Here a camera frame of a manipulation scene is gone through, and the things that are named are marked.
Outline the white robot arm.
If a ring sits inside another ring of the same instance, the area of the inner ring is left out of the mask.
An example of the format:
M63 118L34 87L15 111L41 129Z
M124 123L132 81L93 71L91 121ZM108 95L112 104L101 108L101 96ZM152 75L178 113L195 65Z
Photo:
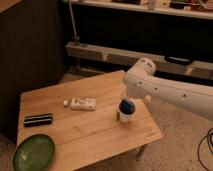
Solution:
M213 87L159 78L155 71L151 59L140 58L124 74L127 94L136 99L151 95L213 121Z

